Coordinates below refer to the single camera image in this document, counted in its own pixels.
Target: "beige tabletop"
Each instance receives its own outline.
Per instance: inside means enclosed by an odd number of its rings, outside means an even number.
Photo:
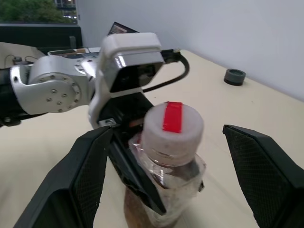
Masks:
[[[304,167],[302,130],[304,103],[246,79],[243,86],[223,81],[226,69],[183,51],[191,70],[184,80],[147,93],[153,104],[181,101],[197,109],[205,121],[198,154],[207,163],[205,189],[183,213],[177,228],[257,228],[238,184],[225,136],[224,124],[270,135]],[[165,66],[152,85],[183,72],[182,64]],[[87,107],[47,114],[20,126],[0,129],[0,227],[11,228],[48,171],[70,150],[76,138],[91,130]],[[124,185],[107,164],[95,228],[127,228]]]

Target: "white bottle cap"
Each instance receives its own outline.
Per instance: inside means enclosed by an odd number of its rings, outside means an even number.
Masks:
[[[146,115],[142,132],[142,149],[154,161],[181,166],[195,157],[202,139],[204,122],[193,108],[182,105],[181,133],[164,131],[167,103],[152,108]]]

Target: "white wall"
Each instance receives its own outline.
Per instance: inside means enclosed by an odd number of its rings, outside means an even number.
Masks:
[[[117,21],[304,100],[304,0],[80,0],[86,46]]]

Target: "cable connector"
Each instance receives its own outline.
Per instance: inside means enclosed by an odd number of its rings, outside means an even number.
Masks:
[[[163,50],[161,55],[166,64],[177,63],[181,60],[181,51],[179,49]]]

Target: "clear plastic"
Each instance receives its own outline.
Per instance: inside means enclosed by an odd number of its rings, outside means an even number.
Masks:
[[[160,164],[150,159],[146,150],[141,149],[141,145],[138,143],[139,139],[140,136],[136,135],[130,140],[130,149],[137,162],[153,181],[167,210],[167,213],[161,216],[144,205],[143,208],[145,208],[152,226],[150,224],[141,224],[141,226],[153,228],[173,227],[190,200],[196,196],[206,164],[198,155],[195,155],[191,162],[182,166]]]

